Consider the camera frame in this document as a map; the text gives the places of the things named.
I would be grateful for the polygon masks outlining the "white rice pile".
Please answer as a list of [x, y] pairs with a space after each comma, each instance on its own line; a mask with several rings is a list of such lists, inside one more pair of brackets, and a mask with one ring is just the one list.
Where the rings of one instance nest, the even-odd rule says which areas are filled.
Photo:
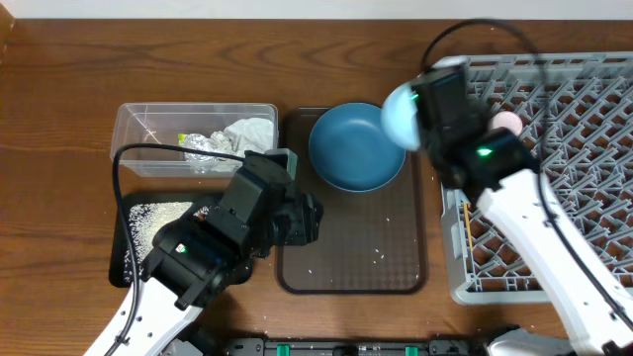
[[192, 202], [169, 202], [136, 204], [131, 207], [129, 227], [138, 263], [153, 248], [152, 241], [158, 231], [179, 219], [192, 205]]

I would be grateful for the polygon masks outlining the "foil snack wrapper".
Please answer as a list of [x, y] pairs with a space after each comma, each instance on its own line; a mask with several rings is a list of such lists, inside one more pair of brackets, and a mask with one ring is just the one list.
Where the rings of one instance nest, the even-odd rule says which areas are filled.
[[[181, 133], [178, 135], [178, 144], [181, 147], [201, 150], [201, 151], [215, 151], [217, 143], [210, 137], [206, 137], [200, 133]], [[200, 155], [194, 153], [184, 153], [185, 159], [190, 162], [204, 162], [204, 161], [216, 161], [214, 156]]]

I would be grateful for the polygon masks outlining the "white napkin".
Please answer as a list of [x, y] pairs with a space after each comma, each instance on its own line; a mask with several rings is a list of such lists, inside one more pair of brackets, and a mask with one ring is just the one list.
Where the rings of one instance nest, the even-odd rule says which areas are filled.
[[213, 152], [244, 157], [247, 150], [264, 153], [273, 148], [274, 125], [261, 118], [241, 119], [207, 140]]

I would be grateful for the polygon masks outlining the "pink cup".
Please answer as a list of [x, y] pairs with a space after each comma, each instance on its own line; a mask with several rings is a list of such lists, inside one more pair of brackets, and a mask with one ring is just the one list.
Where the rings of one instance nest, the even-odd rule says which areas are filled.
[[489, 129], [495, 130], [501, 128], [508, 129], [514, 135], [519, 136], [523, 130], [523, 123], [520, 117], [514, 112], [501, 111], [491, 118]]

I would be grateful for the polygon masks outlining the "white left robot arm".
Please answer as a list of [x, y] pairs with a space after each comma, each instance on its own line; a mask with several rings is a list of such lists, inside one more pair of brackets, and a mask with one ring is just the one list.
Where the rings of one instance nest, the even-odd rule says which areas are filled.
[[287, 148], [248, 151], [221, 197], [200, 198], [161, 227], [88, 354], [158, 355], [224, 289], [247, 280], [253, 259], [316, 241], [323, 207], [299, 189], [297, 165]]

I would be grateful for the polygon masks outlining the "light blue bowl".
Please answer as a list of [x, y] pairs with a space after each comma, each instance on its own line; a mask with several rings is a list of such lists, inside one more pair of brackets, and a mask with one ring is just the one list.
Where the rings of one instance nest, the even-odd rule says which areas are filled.
[[416, 116], [417, 97], [407, 82], [397, 87], [382, 107], [381, 122], [386, 137], [409, 151], [416, 151], [420, 147]]

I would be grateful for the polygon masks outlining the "dark blue plate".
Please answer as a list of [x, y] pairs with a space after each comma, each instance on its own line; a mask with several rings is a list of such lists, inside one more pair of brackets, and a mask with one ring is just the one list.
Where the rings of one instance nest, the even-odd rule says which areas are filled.
[[406, 151], [390, 141], [381, 123], [381, 108], [347, 103], [324, 112], [309, 138], [315, 172], [331, 186], [347, 192], [378, 190], [398, 176]]

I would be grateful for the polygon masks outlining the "wooden chopstick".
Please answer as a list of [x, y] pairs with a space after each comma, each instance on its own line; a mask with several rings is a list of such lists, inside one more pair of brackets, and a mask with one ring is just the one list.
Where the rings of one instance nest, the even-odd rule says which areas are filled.
[[469, 209], [470, 204], [464, 202], [462, 207], [463, 207], [463, 214], [464, 214], [464, 221], [465, 221], [465, 230], [466, 230], [466, 234], [467, 234], [469, 250], [470, 250], [470, 253], [473, 254], [474, 244], [473, 244], [473, 236], [472, 236], [472, 232], [471, 232], [471, 220], [470, 220], [470, 209]]

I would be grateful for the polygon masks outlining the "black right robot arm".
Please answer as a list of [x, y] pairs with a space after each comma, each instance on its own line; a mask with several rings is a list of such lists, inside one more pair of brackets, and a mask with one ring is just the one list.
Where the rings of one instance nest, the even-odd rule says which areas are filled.
[[404, 94], [414, 132], [445, 186], [463, 191], [509, 240], [579, 355], [632, 352], [632, 297], [558, 203], [541, 162], [467, 97], [462, 65], [414, 78]]

